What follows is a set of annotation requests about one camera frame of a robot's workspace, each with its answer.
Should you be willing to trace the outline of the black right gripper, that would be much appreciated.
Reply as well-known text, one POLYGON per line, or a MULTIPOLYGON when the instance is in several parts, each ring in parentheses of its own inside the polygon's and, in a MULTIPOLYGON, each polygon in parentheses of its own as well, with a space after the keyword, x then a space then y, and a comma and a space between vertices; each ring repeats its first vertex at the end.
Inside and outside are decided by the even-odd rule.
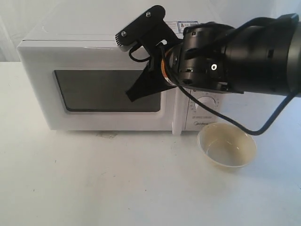
POLYGON ((239 93, 226 67, 226 50, 244 30, 209 22, 185 28, 179 39, 171 29, 162 29, 160 63, 146 65, 134 84, 126 91, 131 102, 176 86, 216 93, 239 93))

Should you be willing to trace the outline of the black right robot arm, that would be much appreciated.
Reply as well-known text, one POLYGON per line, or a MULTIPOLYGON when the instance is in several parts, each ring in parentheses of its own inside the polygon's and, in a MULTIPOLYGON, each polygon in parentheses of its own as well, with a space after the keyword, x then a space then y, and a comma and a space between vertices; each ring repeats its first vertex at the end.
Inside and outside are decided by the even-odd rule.
POLYGON ((301 91, 301 24, 297 14, 258 17, 238 28, 208 22, 182 38, 161 16, 138 17, 121 44, 148 52, 147 65, 126 92, 131 101, 180 86, 214 93, 288 95, 301 91))

